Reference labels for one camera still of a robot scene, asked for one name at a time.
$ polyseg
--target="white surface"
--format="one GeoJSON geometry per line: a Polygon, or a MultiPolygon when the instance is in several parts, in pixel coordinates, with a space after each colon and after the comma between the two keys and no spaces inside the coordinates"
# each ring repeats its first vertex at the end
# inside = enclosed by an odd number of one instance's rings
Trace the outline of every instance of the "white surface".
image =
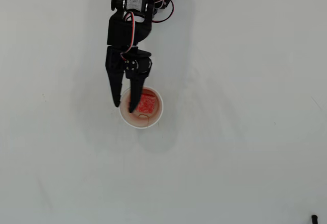
{"type": "Polygon", "coordinates": [[[140,45],[165,112],[139,131],[110,0],[0,0],[1,223],[327,223],[326,0],[174,2],[140,45]]]}

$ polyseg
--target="robotic arm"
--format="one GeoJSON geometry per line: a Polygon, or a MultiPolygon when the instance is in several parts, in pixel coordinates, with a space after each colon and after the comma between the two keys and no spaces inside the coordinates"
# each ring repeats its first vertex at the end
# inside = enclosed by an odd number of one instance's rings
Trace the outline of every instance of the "robotic arm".
{"type": "Polygon", "coordinates": [[[137,44],[148,37],[152,30],[153,18],[158,9],[164,9],[171,0],[111,0],[111,9],[117,11],[109,21],[106,69],[109,76],[113,102],[120,105],[122,80],[124,73],[130,79],[131,101],[129,112],[132,113],[141,99],[143,84],[152,67],[151,53],[141,51],[137,44]],[[142,17],[143,22],[136,22],[135,17],[142,17]]]}

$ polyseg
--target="cup rim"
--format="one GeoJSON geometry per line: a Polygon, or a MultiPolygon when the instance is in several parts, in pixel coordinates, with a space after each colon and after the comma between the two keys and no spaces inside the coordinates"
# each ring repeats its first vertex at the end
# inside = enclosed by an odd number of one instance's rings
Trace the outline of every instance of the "cup rim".
{"type": "MultiPolygon", "coordinates": [[[[143,129],[148,129],[148,128],[154,126],[156,123],[158,123],[158,121],[161,119],[161,116],[162,116],[162,114],[163,114],[163,112],[164,112],[164,101],[162,100],[162,97],[161,97],[160,93],[159,93],[156,89],[154,89],[154,88],[152,88],[152,87],[149,87],[149,86],[143,86],[143,88],[149,89],[149,90],[153,91],[154,93],[156,93],[156,95],[160,98],[160,101],[161,101],[161,107],[162,107],[161,113],[160,113],[158,119],[157,119],[153,124],[151,124],[151,125],[149,125],[149,126],[147,126],[147,127],[137,127],[137,126],[131,125],[131,124],[130,124],[130,123],[129,123],[129,122],[128,122],[124,117],[123,117],[122,112],[121,112],[121,107],[119,106],[119,114],[121,115],[121,118],[123,119],[123,121],[124,121],[126,124],[128,124],[129,126],[132,126],[132,127],[136,128],[136,129],[141,129],[141,130],[143,130],[143,129]]],[[[123,92],[123,94],[122,94],[121,97],[123,97],[123,96],[124,96],[128,91],[130,91],[130,89],[131,89],[131,88],[129,87],[127,90],[125,90],[125,91],[123,92]]]]}

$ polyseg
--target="red cube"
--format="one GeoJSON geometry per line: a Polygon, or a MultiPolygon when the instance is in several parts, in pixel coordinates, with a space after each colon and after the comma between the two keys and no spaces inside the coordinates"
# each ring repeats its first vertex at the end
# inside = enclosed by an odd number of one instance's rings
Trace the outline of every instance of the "red cube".
{"type": "Polygon", "coordinates": [[[154,95],[142,94],[141,101],[136,107],[137,112],[140,113],[153,113],[156,98],[154,95]]]}

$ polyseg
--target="paper cup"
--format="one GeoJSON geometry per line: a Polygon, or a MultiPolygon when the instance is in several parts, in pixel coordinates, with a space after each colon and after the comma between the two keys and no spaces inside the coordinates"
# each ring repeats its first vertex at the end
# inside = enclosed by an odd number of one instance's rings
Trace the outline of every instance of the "paper cup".
{"type": "Polygon", "coordinates": [[[122,119],[126,122],[126,124],[137,129],[147,129],[158,123],[164,111],[164,103],[162,101],[162,97],[155,89],[144,86],[142,93],[154,95],[156,97],[156,103],[154,106],[153,113],[140,113],[136,110],[130,113],[128,111],[129,102],[131,99],[130,88],[124,91],[124,93],[122,94],[121,104],[119,106],[119,113],[122,119]]]}

